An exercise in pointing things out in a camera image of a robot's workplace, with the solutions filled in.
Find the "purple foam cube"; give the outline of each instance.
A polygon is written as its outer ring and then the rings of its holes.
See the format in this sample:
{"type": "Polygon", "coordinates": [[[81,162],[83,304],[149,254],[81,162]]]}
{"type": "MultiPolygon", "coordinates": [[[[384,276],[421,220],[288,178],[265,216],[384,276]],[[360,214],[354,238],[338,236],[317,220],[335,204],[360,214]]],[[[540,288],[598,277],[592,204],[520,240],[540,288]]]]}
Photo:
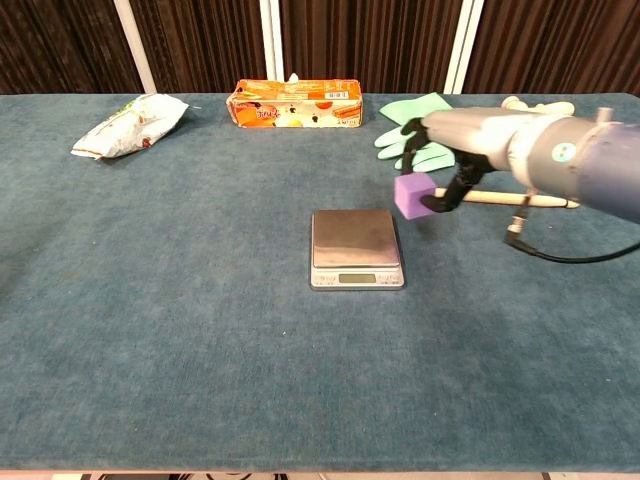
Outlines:
{"type": "Polygon", "coordinates": [[[436,193],[436,184],[426,173],[400,175],[395,178],[393,188],[396,205],[407,220],[433,213],[433,210],[420,203],[420,197],[436,193]]]}

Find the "white plastic bag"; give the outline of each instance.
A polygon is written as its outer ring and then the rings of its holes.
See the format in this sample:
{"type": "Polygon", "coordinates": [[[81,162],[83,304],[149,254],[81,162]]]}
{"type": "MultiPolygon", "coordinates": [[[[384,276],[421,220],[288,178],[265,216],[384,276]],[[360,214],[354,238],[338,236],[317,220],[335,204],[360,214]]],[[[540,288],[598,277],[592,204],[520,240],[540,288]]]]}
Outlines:
{"type": "Polygon", "coordinates": [[[187,108],[169,95],[141,95],[78,140],[71,153],[97,160],[149,148],[175,127],[187,108]]]}

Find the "digital kitchen scale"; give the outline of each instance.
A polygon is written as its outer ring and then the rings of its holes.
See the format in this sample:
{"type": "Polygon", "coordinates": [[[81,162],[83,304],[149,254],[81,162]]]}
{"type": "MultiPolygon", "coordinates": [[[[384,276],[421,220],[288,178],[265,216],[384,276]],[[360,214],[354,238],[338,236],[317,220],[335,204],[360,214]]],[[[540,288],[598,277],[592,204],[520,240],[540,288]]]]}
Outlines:
{"type": "Polygon", "coordinates": [[[311,218],[311,287],[397,290],[404,285],[389,210],[317,210],[311,218]]]}

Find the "brown curtain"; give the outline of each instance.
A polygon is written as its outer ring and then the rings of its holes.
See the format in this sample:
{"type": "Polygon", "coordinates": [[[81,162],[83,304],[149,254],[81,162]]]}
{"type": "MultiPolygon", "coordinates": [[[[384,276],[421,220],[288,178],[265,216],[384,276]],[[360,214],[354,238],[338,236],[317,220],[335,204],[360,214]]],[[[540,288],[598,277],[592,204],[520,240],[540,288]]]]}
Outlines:
{"type": "Polygon", "coordinates": [[[286,76],[442,91],[462,0],[281,0],[286,76]]]}
{"type": "Polygon", "coordinates": [[[260,0],[131,0],[159,92],[230,92],[266,78],[260,0]]]}
{"type": "Polygon", "coordinates": [[[640,1],[485,0],[465,93],[640,94],[640,1]]]}
{"type": "Polygon", "coordinates": [[[140,92],[112,1],[0,1],[0,93],[140,92]]]}

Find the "table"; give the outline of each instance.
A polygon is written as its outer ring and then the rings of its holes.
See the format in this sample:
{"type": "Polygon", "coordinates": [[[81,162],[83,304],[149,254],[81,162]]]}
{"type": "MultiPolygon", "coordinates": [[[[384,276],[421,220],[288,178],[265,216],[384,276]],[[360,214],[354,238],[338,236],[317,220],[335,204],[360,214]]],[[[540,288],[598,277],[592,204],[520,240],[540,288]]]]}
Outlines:
{"type": "MultiPolygon", "coordinates": [[[[640,255],[528,257],[512,207],[404,221],[373,140],[414,96],[367,95],[358,129],[244,130],[225,95],[178,95],[202,108],[105,163],[69,150],[133,95],[0,97],[0,469],[639,470],[640,255]],[[312,291],[318,208],[391,208],[406,288],[312,291]]],[[[558,255],[639,236],[584,207],[527,230],[558,255]]]]}

